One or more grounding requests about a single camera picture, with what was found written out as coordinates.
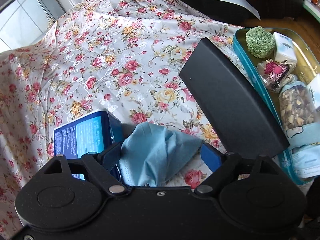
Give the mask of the light blue face mask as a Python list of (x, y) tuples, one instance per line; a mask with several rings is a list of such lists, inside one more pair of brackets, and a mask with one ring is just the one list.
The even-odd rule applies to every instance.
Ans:
[(121, 146), (121, 178), (129, 186), (163, 186), (201, 145), (202, 140), (192, 135), (149, 122), (138, 124)]

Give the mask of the blue tissue box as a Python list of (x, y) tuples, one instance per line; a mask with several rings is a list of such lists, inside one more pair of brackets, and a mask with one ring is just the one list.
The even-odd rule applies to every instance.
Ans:
[(80, 159), (86, 153), (101, 153), (114, 143), (123, 143), (121, 122), (109, 111), (86, 114), (54, 129), (54, 155)]

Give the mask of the bag of mixed nuts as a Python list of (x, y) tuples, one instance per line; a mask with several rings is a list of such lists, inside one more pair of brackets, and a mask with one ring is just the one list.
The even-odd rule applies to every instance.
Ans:
[(319, 175), (319, 116), (303, 82), (285, 85), (279, 94), (280, 117), (299, 178)]

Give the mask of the pink spotted small pouch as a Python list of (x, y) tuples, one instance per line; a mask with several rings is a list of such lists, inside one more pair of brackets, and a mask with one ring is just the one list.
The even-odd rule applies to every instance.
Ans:
[(275, 93), (279, 93), (282, 87), (287, 84), (287, 77), (293, 72), (296, 63), (285, 60), (276, 62), (268, 59), (259, 63), (255, 68), (260, 75), (264, 86)]

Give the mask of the floral tablecloth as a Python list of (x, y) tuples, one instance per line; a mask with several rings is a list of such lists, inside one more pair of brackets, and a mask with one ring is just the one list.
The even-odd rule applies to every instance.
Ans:
[(1, 236), (21, 228), (14, 201), (54, 155), (53, 131), (98, 109), (223, 145), (179, 72), (202, 38), (236, 66), (237, 27), (180, 0), (85, 0), (37, 44), (1, 53)]

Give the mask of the green yarn ball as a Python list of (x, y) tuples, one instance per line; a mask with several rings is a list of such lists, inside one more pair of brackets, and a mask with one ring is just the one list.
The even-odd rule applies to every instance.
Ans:
[(276, 47), (274, 36), (263, 27), (251, 28), (246, 33), (246, 44), (248, 51), (257, 58), (264, 59)]

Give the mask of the glass coffee table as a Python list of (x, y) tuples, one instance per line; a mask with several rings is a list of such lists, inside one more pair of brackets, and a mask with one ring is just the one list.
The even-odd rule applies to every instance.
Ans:
[(303, 0), (303, 8), (305, 8), (318, 22), (320, 22), (319, 0)]

